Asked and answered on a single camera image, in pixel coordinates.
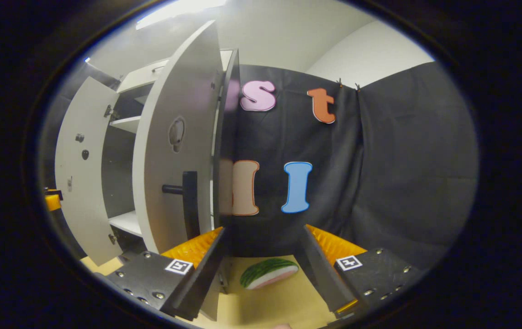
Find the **ceiling light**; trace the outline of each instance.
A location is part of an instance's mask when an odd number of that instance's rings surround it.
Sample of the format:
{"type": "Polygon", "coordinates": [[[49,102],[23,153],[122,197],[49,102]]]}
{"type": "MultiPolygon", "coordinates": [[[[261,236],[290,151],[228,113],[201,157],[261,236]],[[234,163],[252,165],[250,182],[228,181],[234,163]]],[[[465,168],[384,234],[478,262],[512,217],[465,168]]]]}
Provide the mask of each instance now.
{"type": "Polygon", "coordinates": [[[158,21],[164,21],[183,13],[200,12],[204,9],[222,6],[225,3],[226,0],[176,0],[140,19],[135,28],[142,29],[158,21]]]}

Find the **black door handle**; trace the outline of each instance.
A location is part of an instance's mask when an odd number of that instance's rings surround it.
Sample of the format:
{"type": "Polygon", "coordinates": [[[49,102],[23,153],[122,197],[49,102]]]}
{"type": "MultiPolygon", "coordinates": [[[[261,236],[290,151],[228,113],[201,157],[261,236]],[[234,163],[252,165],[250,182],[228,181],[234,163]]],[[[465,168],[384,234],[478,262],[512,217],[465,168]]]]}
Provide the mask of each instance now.
{"type": "Polygon", "coordinates": [[[200,235],[200,221],[198,219],[198,172],[184,171],[182,186],[163,185],[164,193],[181,194],[184,206],[184,222],[188,239],[200,235]]]}

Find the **open cabinet door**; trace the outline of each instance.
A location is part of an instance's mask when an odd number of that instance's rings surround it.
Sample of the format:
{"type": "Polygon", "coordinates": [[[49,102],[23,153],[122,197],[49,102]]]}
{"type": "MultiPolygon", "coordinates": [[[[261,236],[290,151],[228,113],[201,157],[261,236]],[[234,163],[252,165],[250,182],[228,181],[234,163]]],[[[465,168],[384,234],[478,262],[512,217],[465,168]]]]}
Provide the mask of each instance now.
{"type": "Polygon", "coordinates": [[[133,200],[152,252],[211,230],[211,150],[222,77],[216,24],[209,21],[169,59],[145,102],[133,151],[133,200]],[[162,192],[163,185],[176,194],[162,192]],[[184,204],[188,194],[193,197],[184,204]],[[186,225],[185,218],[194,220],[186,225]]]}
{"type": "Polygon", "coordinates": [[[62,191],[62,211],[69,229],[97,265],[119,256],[102,195],[102,148],[109,108],[119,94],[93,78],[76,92],[62,121],[56,144],[56,187],[62,191]]]}

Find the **pink letter s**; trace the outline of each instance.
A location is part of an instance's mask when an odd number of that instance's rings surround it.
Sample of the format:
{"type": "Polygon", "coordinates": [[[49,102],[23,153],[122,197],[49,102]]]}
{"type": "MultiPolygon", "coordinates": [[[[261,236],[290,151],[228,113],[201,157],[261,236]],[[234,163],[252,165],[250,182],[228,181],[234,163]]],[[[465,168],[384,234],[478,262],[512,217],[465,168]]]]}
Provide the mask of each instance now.
{"type": "Polygon", "coordinates": [[[269,81],[249,81],[243,86],[244,97],[240,99],[240,106],[245,111],[269,111],[276,103],[270,91],[275,91],[275,86],[269,81]]]}

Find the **ceiling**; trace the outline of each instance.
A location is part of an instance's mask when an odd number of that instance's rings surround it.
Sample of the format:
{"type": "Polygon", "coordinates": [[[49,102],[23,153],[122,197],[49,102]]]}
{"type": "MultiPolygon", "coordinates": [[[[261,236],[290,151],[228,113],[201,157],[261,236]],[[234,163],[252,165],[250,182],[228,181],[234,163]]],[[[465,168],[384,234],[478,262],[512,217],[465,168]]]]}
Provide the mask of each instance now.
{"type": "Polygon", "coordinates": [[[227,0],[136,31],[113,32],[92,49],[90,64],[119,77],[169,58],[206,21],[216,20],[221,48],[238,48],[242,64],[305,72],[332,46],[375,19],[336,0],[227,0]]]}

